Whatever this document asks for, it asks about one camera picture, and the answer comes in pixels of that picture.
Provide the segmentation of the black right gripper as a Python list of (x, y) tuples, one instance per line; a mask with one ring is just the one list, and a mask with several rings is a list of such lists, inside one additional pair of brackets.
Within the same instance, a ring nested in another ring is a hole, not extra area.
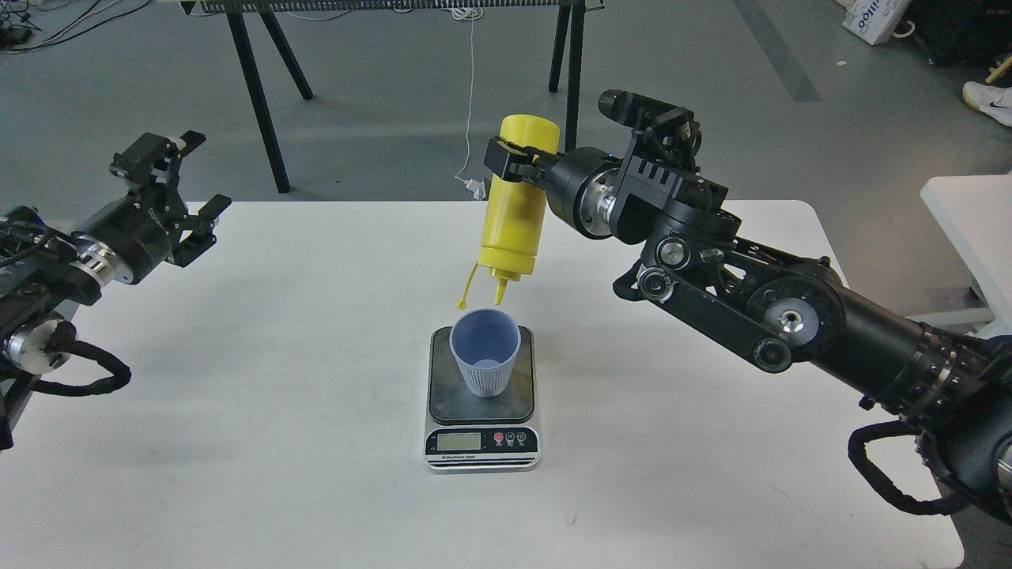
[(517, 145), (492, 137), (485, 148), (484, 165), (506, 183), (535, 183), (542, 189), (554, 216), (592, 240), (610, 238), (610, 210), (621, 159), (593, 147), (563, 155)]

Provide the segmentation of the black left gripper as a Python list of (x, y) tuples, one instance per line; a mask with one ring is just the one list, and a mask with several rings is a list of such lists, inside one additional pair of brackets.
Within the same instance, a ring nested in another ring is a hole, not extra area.
[(178, 194), (182, 159), (205, 141), (194, 130), (174, 138), (144, 133), (115, 153), (111, 173), (126, 184), (128, 198), (106, 205), (72, 231), (74, 266), (98, 284), (138, 284), (162, 262), (187, 267), (209, 250), (218, 217), (232, 199), (214, 195), (188, 215)]

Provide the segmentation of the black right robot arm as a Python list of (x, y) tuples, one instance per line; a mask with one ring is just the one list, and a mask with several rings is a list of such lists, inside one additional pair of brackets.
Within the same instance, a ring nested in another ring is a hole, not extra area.
[(685, 107), (607, 90), (598, 108), (630, 129), (625, 157), (553, 153), (494, 137), (485, 166), (546, 192), (553, 215), (592, 239), (642, 245), (612, 288), (648, 301), (766, 372), (809, 361), (895, 419), (851, 433), (872, 490), (914, 515), (977, 507), (1010, 522), (1010, 338), (982, 339), (897, 315), (843, 284), (828, 257), (738, 237), (727, 188), (699, 173), (699, 121)]

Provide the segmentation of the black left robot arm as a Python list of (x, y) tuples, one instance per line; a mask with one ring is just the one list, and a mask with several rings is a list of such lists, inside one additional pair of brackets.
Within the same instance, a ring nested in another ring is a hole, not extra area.
[(70, 233), (18, 206), (2, 216), (1, 448), (34, 393), (80, 398), (129, 384), (118, 357), (81, 340), (72, 324), (106, 284), (140, 284), (159, 264), (189, 266), (216, 244), (218, 216), (231, 198), (217, 194), (192, 213), (178, 191), (182, 160), (205, 143), (188, 130), (167, 138), (145, 133), (116, 153), (109, 170), (126, 195)]

